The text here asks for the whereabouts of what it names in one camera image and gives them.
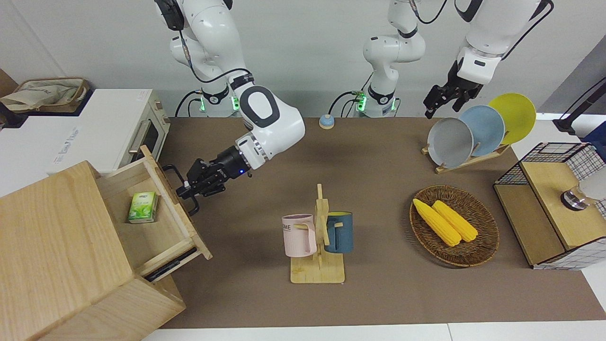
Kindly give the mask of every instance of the pink mug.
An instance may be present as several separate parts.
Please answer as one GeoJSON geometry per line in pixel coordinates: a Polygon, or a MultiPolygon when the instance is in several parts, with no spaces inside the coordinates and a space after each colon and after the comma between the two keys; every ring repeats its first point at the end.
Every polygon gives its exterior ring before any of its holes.
{"type": "Polygon", "coordinates": [[[313,215],[292,214],[282,217],[284,251],[289,257],[306,257],[318,250],[313,215]]]}

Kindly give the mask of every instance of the mug rack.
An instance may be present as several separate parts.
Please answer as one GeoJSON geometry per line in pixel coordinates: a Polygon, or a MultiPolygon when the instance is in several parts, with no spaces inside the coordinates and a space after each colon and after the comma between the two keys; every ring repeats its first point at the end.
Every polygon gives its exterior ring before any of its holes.
{"type": "Polygon", "coordinates": [[[290,259],[290,281],[292,283],[343,283],[345,282],[345,265],[343,254],[334,254],[324,250],[330,245],[328,239],[328,199],[322,194],[322,184],[318,184],[316,200],[315,228],[318,250],[307,257],[290,259]]]}

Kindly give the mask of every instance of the corn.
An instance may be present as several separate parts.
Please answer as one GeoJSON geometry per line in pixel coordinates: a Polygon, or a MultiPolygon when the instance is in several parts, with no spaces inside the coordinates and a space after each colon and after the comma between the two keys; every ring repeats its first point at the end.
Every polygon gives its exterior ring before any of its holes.
{"type": "Polygon", "coordinates": [[[465,218],[461,217],[454,209],[448,207],[445,203],[438,200],[433,204],[433,209],[436,210],[452,227],[458,232],[463,240],[472,241],[478,236],[476,230],[465,218]]]}
{"type": "Polygon", "coordinates": [[[413,203],[421,218],[431,227],[438,237],[448,246],[455,246],[461,242],[461,235],[450,226],[446,219],[442,218],[433,208],[421,200],[413,199],[413,203]]]}

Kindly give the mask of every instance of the dark blue mug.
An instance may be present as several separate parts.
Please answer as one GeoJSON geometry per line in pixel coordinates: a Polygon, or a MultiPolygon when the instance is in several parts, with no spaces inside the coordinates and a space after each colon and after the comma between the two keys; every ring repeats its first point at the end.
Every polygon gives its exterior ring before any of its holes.
{"type": "Polygon", "coordinates": [[[326,221],[328,240],[327,252],[346,254],[353,250],[353,214],[351,212],[329,212],[326,221]]]}

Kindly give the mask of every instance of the woven basket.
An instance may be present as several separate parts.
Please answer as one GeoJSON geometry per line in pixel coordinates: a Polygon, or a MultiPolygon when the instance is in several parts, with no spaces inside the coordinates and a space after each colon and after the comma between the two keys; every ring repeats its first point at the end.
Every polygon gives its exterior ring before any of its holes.
{"type": "Polygon", "coordinates": [[[421,190],[416,199],[428,205],[442,200],[478,230],[475,240],[461,241],[454,247],[447,246],[410,205],[410,224],[421,245],[437,259],[451,265],[467,268],[489,261],[499,248],[499,230],[488,209],[474,196],[456,187],[439,185],[421,190]]]}

